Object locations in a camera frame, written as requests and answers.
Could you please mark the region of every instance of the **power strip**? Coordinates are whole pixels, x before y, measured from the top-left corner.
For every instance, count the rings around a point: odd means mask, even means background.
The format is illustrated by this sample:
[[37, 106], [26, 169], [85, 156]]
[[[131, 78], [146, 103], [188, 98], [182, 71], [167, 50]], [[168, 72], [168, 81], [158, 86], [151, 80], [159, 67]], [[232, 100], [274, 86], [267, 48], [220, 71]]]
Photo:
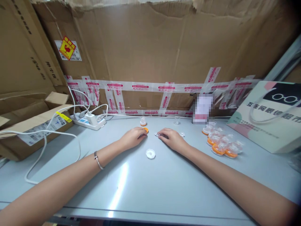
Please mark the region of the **power strip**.
[[99, 130], [101, 127], [103, 127], [107, 123], [105, 119], [102, 119], [98, 122], [97, 126], [93, 126], [88, 122], [86, 117], [76, 120], [74, 118], [74, 116], [71, 115], [70, 118], [73, 120], [74, 124], [77, 124], [79, 126], [83, 126], [83, 127], [89, 128], [89, 129], [93, 129], [93, 130]]

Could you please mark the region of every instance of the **cardboard box flap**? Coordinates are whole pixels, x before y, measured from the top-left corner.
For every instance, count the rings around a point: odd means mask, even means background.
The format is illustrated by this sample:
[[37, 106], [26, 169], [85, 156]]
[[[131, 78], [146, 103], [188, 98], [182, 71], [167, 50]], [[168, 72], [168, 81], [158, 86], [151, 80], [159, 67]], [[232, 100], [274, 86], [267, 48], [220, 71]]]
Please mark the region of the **cardboard box flap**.
[[65, 103], [67, 103], [68, 98], [69, 98], [69, 95], [67, 95], [67, 94], [51, 92], [48, 95], [48, 97], [45, 99], [45, 101], [54, 103], [54, 104], [64, 105]]
[[0, 126], [4, 125], [8, 121], [9, 121], [9, 119], [0, 116]]
[[[29, 129], [32, 129], [36, 126], [39, 126], [45, 122], [47, 122], [48, 120], [50, 120], [53, 116], [53, 114], [55, 112], [57, 112], [58, 110], [62, 109], [62, 108], [65, 108], [65, 107], [69, 107], [71, 108], [73, 105], [61, 105], [59, 107], [56, 107], [54, 109], [51, 109], [47, 112], [44, 112], [40, 115], [37, 115], [35, 117], [32, 117], [30, 119], [27, 119], [23, 122], [19, 122], [9, 128], [6, 128], [4, 130], [1, 130], [1, 131], [7, 131], [7, 130], [12, 130], [12, 131], [17, 131], [17, 132], [25, 132]], [[5, 137], [12, 137], [12, 136], [16, 136], [16, 134], [13, 134], [13, 133], [8, 133], [8, 134], [3, 134], [3, 135], [0, 135], [0, 138], [5, 138]]]

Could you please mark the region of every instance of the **silver bangle bracelet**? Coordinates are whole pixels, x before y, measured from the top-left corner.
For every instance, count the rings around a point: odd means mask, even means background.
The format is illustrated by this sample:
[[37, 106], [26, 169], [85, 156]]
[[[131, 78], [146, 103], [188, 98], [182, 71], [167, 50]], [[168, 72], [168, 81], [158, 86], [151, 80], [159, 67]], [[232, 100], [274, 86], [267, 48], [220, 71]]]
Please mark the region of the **silver bangle bracelet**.
[[96, 155], [96, 152], [97, 152], [97, 151], [94, 152], [94, 159], [96, 159], [99, 168], [100, 168], [101, 170], [103, 170], [103, 168], [101, 167], [101, 165], [100, 165], [100, 163], [99, 163], [99, 161], [98, 161], [98, 156]]

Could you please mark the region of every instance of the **cardboard box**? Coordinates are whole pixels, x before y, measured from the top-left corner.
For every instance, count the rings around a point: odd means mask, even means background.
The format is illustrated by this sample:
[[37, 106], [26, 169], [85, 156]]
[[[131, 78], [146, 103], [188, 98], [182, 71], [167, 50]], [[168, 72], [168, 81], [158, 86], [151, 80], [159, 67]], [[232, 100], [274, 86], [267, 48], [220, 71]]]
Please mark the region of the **cardboard box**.
[[0, 0], [0, 97], [55, 91], [63, 72], [29, 1]]
[[[299, 34], [284, 0], [142, 2], [34, 0], [33, 6], [65, 75], [91, 79], [184, 84], [256, 75], [263, 78]], [[78, 52], [58, 52], [67, 36]], [[163, 93], [123, 91], [126, 109], [159, 109]], [[168, 110], [189, 110], [191, 94], [172, 94]], [[100, 102], [108, 103], [100, 90]]]
[[[0, 126], [1, 131], [33, 132], [43, 130], [53, 114], [61, 108], [71, 107], [66, 105], [68, 95], [51, 92], [45, 99], [45, 94], [31, 94], [10, 97], [0, 100]], [[72, 126], [60, 116], [56, 116], [49, 130], [64, 132]], [[47, 136], [47, 142], [56, 138], [59, 134], [51, 133]], [[34, 135], [0, 135], [0, 155], [10, 160], [20, 161], [31, 155], [44, 145], [42, 133]]]

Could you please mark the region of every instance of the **cardboard wall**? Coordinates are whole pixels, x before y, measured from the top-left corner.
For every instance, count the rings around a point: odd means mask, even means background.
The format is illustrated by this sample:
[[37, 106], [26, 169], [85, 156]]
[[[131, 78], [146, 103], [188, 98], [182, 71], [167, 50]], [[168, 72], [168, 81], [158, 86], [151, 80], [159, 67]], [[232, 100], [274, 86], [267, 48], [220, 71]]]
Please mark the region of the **cardboard wall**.
[[0, 0], [0, 97], [54, 91], [63, 72], [29, 1]]
[[[216, 82], [263, 78], [300, 32], [285, 0], [39, 2], [33, 6], [73, 79], [203, 83], [211, 67], [221, 67]], [[64, 36], [82, 61], [61, 59], [55, 40]], [[123, 98], [127, 109], [158, 109], [162, 93], [123, 91]], [[168, 109], [188, 110], [192, 100], [173, 94]]]

